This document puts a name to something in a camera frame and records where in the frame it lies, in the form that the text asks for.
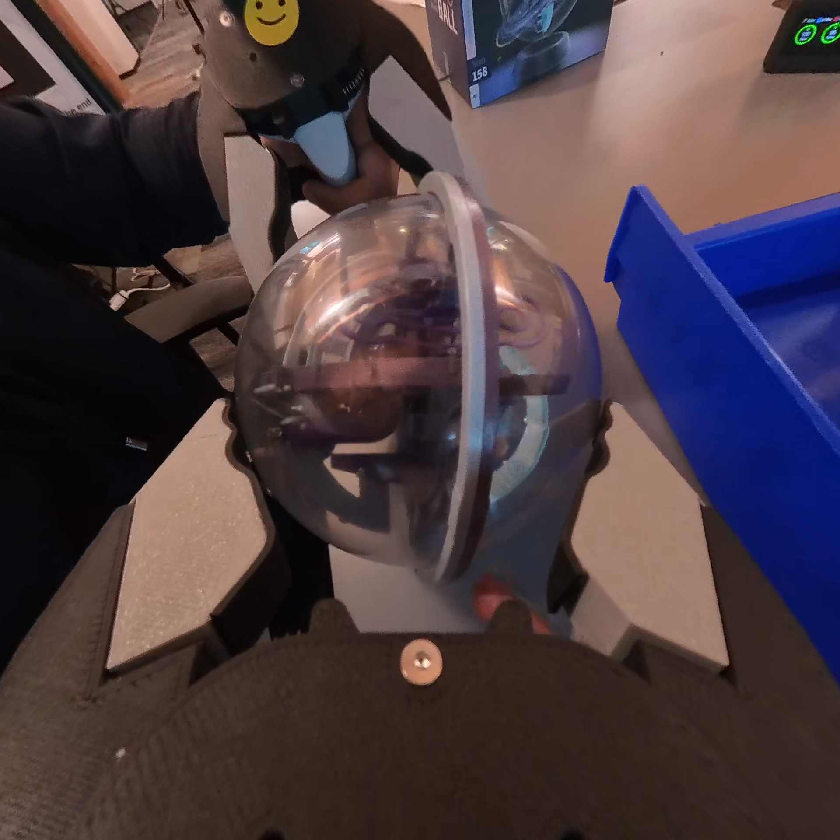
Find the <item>person's right hand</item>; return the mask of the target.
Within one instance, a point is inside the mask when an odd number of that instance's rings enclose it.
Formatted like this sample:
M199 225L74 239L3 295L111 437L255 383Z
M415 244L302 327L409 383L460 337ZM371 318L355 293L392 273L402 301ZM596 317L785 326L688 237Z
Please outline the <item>person's right hand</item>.
M534 612L517 597L504 581L491 575L480 577L474 586L472 602L476 616L490 627L525 627L528 618L530 630L536 635L552 636L552 627L543 616Z

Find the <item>person's left forearm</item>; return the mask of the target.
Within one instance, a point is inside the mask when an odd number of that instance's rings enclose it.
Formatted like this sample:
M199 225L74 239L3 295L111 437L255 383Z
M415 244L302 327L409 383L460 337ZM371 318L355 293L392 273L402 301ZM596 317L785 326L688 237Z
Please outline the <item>person's left forearm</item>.
M2 248L147 266L225 234L198 149L197 105L196 92L105 115L2 102Z

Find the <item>person's black clothing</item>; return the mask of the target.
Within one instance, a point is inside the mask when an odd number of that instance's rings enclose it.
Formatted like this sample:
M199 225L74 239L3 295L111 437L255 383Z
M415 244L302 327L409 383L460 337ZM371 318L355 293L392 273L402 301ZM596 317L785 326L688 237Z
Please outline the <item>person's black clothing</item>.
M155 342L77 278L2 251L2 669L113 512L224 393L193 351Z

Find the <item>black office chair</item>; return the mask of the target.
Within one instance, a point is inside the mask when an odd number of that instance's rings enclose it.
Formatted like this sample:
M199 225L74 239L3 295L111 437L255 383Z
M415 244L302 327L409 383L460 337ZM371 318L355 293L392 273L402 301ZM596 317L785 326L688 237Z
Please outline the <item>black office chair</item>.
M230 334L237 343L233 322L246 315L253 298L245 276L219 277L150 302L125 319L160 344L194 340L213 330Z

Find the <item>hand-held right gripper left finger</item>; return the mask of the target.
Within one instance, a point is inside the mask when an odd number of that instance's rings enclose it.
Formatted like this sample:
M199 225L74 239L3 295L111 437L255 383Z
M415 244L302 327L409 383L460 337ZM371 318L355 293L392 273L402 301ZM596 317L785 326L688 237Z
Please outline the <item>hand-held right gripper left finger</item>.
M216 400L133 499L106 658L125 674L199 645L224 661L266 635L289 571L231 404Z

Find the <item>person's left hand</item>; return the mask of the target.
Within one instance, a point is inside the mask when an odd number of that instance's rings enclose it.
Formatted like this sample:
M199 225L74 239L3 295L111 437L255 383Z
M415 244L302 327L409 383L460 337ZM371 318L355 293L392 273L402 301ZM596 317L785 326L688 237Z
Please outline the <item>person's left hand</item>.
M344 185L308 180L302 185L303 197L333 215L351 207L394 197L400 167L374 140L365 112L346 124L356 163L356 176Z

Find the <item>dark printed game box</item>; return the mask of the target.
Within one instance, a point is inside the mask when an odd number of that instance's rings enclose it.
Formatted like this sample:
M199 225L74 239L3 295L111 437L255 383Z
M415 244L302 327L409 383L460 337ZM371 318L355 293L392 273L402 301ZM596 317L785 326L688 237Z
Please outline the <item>dark printed game box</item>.
M437 70L478 109L601 54L614 1L425 1Z

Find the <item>framed marker sign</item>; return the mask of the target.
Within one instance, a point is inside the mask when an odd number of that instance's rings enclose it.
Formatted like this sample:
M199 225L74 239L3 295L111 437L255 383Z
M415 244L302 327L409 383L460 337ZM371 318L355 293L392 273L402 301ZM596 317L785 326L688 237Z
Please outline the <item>framed marker sign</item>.
M137 50L100 2L2 1L1 96L66 113L118 112Z

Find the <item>black device with green display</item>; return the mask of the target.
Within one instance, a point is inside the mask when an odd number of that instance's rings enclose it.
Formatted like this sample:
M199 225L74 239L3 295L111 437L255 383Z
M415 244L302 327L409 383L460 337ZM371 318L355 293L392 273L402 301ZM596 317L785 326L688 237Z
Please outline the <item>black device with green display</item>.
M837 74L839 2L791 1L763 59L763 72Z

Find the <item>clear plastic maze ball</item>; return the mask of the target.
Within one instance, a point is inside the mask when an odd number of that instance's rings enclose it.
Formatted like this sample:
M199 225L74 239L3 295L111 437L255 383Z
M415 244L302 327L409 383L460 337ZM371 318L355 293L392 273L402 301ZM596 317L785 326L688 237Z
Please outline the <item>clear plastic maze ball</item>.
M601 396L579 288L442 172L289 247L236 360L238 426L279 504L339 550L439 581L560 536Z

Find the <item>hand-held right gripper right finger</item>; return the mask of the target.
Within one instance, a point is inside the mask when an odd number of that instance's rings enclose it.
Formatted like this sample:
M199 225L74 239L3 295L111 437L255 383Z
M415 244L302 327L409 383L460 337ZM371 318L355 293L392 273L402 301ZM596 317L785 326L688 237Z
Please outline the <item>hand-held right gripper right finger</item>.
M570 638L615 661L637 644L729 664L701 503L618 402L605 404L556 560Z

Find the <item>large blue plastic bin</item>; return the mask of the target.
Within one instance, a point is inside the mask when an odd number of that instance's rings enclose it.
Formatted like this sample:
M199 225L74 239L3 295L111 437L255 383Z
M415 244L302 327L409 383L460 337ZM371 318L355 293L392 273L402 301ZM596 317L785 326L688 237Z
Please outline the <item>large blue plastic bin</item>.
M683 233L633 186L605 282L711 505L839 670L839 195Z

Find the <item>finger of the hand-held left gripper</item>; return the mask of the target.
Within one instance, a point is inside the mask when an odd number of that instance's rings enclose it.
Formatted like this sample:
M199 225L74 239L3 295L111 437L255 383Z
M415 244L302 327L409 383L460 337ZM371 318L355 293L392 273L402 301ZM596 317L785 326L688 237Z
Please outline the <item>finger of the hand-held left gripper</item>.
M277 206L273 153L246 135L225 137L228 232L245 276L257 291L276 262L270 230Z

